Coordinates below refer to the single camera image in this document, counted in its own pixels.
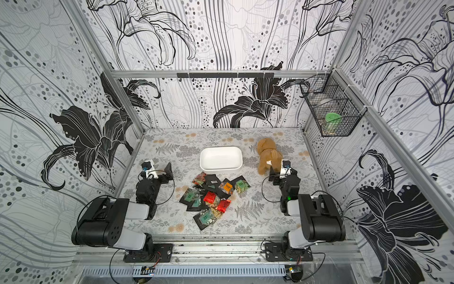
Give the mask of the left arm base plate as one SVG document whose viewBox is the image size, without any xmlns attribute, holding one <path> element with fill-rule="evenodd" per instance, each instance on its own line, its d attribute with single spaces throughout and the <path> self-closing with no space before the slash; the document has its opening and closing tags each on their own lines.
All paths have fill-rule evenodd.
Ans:
<svg viewBox="0 0 454 284">
<path fill-rule="evenodd" d="M 173 244 L 158 243 L 152 248 L 142 250 L 126 250 L 123 261 L 125 263 L 170 263 L 173 253 Z"/>
</svg>

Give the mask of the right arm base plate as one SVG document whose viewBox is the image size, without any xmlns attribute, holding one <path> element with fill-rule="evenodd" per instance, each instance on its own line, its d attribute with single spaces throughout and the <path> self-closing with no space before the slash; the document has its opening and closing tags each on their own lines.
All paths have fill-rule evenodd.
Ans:
<svg viewBox="0 0 454 284">
<path fill-rule="evenodd" d="M 282 243 L 263 241 L 261 249 L 268 262 L 311 262 L 313 255 L 310 248 L 293 249 Z"/>
</svg>

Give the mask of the green tea bag bottom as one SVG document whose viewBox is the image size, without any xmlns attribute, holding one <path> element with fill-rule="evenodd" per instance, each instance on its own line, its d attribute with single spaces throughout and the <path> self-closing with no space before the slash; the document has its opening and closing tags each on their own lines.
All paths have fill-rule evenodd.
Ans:
<svg viewBox="0 0 454 284">
<path fill-rule="evenodd" d="M 209 226 L 215 224 L 216 221 L 220 219 L 222 216 L 223 216 L 222 212 L 213 208 L 208 208 L 201 210 L 201 212 L 196 214 L 193 217 L 193 219 L 196 225 L 199 227 L 200 231 L 203 231 Z"/>
</svg>

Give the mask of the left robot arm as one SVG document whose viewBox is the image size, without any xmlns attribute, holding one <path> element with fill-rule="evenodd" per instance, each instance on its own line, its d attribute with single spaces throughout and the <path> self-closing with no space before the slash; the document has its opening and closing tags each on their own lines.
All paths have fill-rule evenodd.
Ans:
<svg viewBox="0 0 454 284">
<path fill-rule="evenodd" d="M 162 184 L 174 180 L 171 163 L 156 170 L 150 161 L 141 165 L 136 184 L 136 201 L 103 195 L 89 202 L 78 216 L 71 240 L 77 246 L 110 247 L 133 252 L 152 253 L 151 235 L 126 229 L 128 220 L 152 220 L 159 203 Z"/>
</svg>

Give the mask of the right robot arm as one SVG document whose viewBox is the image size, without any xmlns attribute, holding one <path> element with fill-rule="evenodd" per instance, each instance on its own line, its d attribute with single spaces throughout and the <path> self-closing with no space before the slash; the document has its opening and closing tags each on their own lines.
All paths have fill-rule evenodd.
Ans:
<svg viewBox="0 0 454 284">
<path fill-rule="evenodd" d="M 317 243 L 345 240 L 344 222 L 332 196 L 324 192 L 300 194 L 301 179 L 290 167 L 280 173 L 271 168 L 268 180 L 280 188 L 280 211 L 300 218 L 301 227 L 284 234 L 282 248 L 303 250 Z"/>
</svg>

